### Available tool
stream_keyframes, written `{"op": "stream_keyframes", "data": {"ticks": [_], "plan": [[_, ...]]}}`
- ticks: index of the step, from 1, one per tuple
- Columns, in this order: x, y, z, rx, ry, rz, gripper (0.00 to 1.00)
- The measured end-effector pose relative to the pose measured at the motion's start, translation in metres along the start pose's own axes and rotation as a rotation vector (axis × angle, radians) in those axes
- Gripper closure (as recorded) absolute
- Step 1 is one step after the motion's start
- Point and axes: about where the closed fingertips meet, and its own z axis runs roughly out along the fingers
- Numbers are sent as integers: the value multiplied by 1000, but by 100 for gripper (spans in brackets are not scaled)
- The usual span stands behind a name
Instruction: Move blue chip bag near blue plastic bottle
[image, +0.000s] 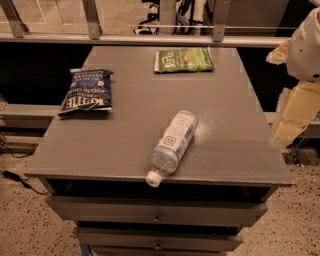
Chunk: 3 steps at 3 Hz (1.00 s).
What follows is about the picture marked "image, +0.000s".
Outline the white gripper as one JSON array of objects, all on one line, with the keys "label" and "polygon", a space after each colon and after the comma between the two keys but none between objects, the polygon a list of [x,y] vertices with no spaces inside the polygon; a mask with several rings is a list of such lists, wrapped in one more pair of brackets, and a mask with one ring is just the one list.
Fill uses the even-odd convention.
[{"label": "white gripper", "polygon": [[320,111],[320,8],[313,9],[292,34],[271,51],[266,61],[287,66],[288,74],[300,81],[281,92],[269,143],[275,148],[290,145]]}]

